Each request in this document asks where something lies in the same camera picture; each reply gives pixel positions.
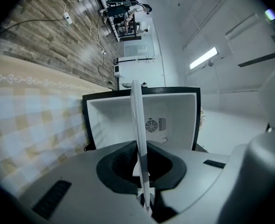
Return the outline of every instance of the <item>wooden floor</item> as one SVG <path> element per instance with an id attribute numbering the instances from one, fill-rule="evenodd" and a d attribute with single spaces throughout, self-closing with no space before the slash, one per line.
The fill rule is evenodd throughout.
<path id="1" fill-rule="evenodd" d="M 98 66 L 103 64 L 102 48 L 91 41 L 91 25 L 88 19 L 79 13 L 75 3 L 63 1 L 67 5 L 66 12 L 69 13 L 73 24 L 68 25 L 66 21 L 25 22 L 0 35 L 0 53 L 47 66 L 115 90 L 117 85 L 113 74 L 113 60 L 124 56 L 123 43 L 115 39 L 106 47 L 114 39 L 114 35 L 106 38 L 111 28 L 103 28 L 100 41 L 101 45 L 106 47 L 107 54 L 104 56 L 104 66 L 99 69 L 113 83 L 111 85 L 98 73 Z M 79 2 L 79 8 L 89 17 L 92 25 L 104 25 L 98 13 L 101 8 L 99 0 Z M 64 4 L 60 0 L 21 0 L 2 26 L 7 28 L 31 19 L 62 19 L 63 11 Z M 96 41 L 95 29 L 92 29 L 91 35 Z"/>

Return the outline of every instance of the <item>fluorescent light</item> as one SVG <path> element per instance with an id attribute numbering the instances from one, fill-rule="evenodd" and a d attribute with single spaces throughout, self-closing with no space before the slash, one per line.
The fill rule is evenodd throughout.
<path id="1" fill-rule="evenodd" d="M 217 55 L 218 52 L 215 47 L 213 47 L 210 51 L 206 52 L 204 55 L 202 55 L 199 59 L 195 60 L 193 63 L 189 65 L 190 69 L 195 68 L 196 66 L 200 65 L 201 63 L 205 62 L 209 58 Z"/>
<path id="2" fill-rule="evenodd" d="M 268 9 L 265 14 L 269 20 L 273 21 L 275 19 L 275 13 L 271 9 Z"/>

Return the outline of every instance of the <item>circular vent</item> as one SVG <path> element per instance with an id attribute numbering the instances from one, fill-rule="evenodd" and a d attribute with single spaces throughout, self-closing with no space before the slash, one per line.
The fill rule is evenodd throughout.
<path id="1" fill-rule="evenodd" d="M 149 131 L 149 132 L 152 133 L 155 130 L 157 130 L 158 124 L 157 124 L 157 122 L 155 120 L 151 119 L 151 120 L 147 121 L 147 123 L 145 125 L 145 128 L 146 128 L 147 131 Z"/>

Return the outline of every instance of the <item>power strip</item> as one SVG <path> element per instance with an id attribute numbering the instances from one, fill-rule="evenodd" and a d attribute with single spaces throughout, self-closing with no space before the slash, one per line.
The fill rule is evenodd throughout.
<path id="1" fill-rule="evenodd" d="M 70 18 L 69 14 L 68 13 L 64 13 L 63 16 L 66 19 L 67 23 L 69 25 L 71 25 L 72 24 L 72 19 Z"/>

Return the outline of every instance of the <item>cable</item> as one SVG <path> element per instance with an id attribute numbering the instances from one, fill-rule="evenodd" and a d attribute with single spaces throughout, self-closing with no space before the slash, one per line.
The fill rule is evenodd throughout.
<path id="1" fill-rule="evenodd" d="M 16 24 L 14 24 L 14 25 L 12 25 L 12 26 L 6 28 L 5 30 L 3 30 L 3 31 L 0 32 L 0 35 L 1 35 L 2 33 L 6 32 L 7 30 L 9 30 L 9 29 L 11 29 L 11 28 L 13 28 L 13 27 L 15 27 L 15 26 L 18 26 L 18 25 L 20 25 L 20 24 L 22 24 L 22 23 L 24 23 L 24 22 L 28 22 L 28 21 L 63 21 L 63 20 L 66 20 L 66 19 L 68 19 L 68 18 L 69 18 L 69 17 L 64 18 L 64 19 L 55 19 L 55 20 L 41 20 L 41 19 L 26 20 L 26 21 L 22 21 L 22 22 L 16 23 Z"/>
<path id="2" fill-rule="evenodd" d="M 68 2 L 74 2 L 74 3 L 77 5 L 78 12 L 79 12 L 81 15 L 83 15 L 85 18 L 88 19 L 88 22 L 89 22 L 90 25 L 91 25 L 91 27 L 90 27 L 90 32 L 89 32 L 91 41 L 94 42 L 94 43 L 96 43 L 96 44 L 98 44 L 99 46 L 101 46 L 101 48 L 102 48 L 103 50 L 105 50 L 105 48 L 108 47 L 108 46 L 113 42 L 113 40 L 116 39 L 116 37 L 110 42 L 110 44 L 108 44 L 107 46 L 103 47 L 103 46 L 100 44 L 100 33 L 102 32 L 101 26 L 98 26 L 98 24 L 96 25 L 96 27 L 93 26 L 92 23 L 90 22 L 89 18 L 88 18 L 85 14 L 81 13 L 80 8 L 79 8 L 77 2 L 75 2 L 75 1 L 70 1 L 70 0 L 67 0 L 67 1 L 68 1 Z M 63 0 L 61 0 L 61 2 L 65 5 L 65 8 L 64 8 L 64 11 L 63 11 L 63 13 L 65 13 L 65 10 L 66 10 L 66 3 L 63 2 Z M 94 41 L 94 40 L 92 39 L 92 35 L 91 35 L 92 29 L 95 29 L 95 30 L 96 30 L 96 41 Z"/>
<path id="3" fill-rule="evenodd" d="M 104 76 L 103 74 L 100 73 L 99 66 L 98 66 L 98 68 L 97 68 L 97 69 L 98 69 L 98 73 L 99 73 L 101 76 L 107 78 L 106 76 Z"/>

